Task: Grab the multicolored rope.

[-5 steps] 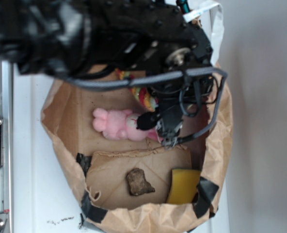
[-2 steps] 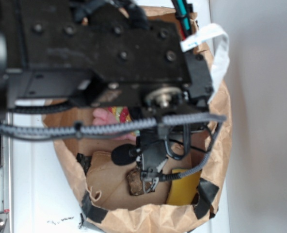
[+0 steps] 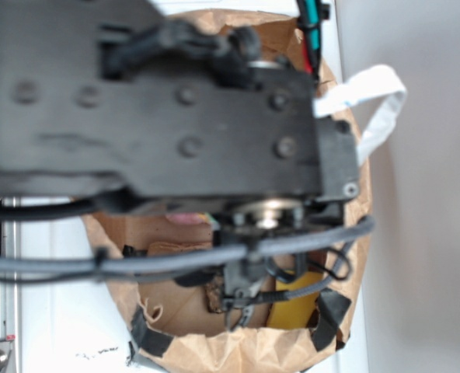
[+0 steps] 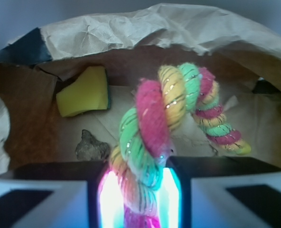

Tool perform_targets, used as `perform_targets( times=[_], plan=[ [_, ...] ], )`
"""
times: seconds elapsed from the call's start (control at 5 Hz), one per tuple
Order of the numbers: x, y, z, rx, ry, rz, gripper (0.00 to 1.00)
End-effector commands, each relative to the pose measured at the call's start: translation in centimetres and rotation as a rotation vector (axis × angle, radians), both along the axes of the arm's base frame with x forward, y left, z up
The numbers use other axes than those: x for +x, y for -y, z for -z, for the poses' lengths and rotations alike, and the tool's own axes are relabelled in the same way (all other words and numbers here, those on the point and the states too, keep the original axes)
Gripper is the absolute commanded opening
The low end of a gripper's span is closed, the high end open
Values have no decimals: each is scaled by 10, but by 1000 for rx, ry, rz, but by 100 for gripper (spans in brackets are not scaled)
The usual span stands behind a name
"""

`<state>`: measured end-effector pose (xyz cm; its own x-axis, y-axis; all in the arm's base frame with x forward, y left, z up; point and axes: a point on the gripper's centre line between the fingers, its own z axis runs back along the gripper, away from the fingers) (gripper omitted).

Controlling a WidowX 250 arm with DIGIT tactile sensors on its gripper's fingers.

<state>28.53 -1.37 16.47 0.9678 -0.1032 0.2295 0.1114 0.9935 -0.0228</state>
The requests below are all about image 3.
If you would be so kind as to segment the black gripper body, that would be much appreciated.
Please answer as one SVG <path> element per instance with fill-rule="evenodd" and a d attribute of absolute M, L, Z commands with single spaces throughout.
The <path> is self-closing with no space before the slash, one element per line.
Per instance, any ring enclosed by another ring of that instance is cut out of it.
<path fill-rule="evenodd" d="M 333 281 L 345 281 L 350 272 L 339 275 L 343 265 L 350 269 L 347 253 L 350 243 L 345 242 L 342 249 L 332 243 L 311 237 L 308 245 L 316 244 L 321 253 L 336 254 L 332 268 L 325 267 L 308 257 L 311 247 L 298 248 L 297 238 L 311 230 L 320 231 L 322 226 L 343 227 L 343 205 L 337 202 L 325 204 L 306 204 L 299 200 L 263 200 L 238 206 L 232 215 L 232 223 L 223 221 L 217 239 L 223 243 L 242 243 L 246 246 L 246 257 L 224 265 L 221 270 L 221 309 L 225 312 L 225 326 L 228 330 L 246 327 L 254 314 L 255 307 L 276 304 L 296 298 L 304 298 L 325 289 Z M 261 253 L 258 245 L 265 239 L 286 238 L 291 248 L 294 268 L 288 273 L 277 265 L 274 254 L 268 249 Z M 318 270 L 326 277 L 298 290 L 263 291 L 261 289 L 268 277 L 283 284 L 293 284 L 302 279 L 310 268 Z"/>

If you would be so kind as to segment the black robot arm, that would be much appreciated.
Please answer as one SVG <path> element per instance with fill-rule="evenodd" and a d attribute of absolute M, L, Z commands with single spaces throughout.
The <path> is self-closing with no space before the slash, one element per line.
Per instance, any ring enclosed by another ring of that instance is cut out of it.
<path fill-rule="evenodd" d="M 317 75 L 265 62 L 257 32 L 205 33 L 146 1 L 0 1 L 0 221 L 210 212 L 211 251 L 0 257 L 0 282 L 218 280 L 229 329 L 287 278 L 274 257 L 348 250 L 359 193 L 350 125 L 315 108 Z"/>

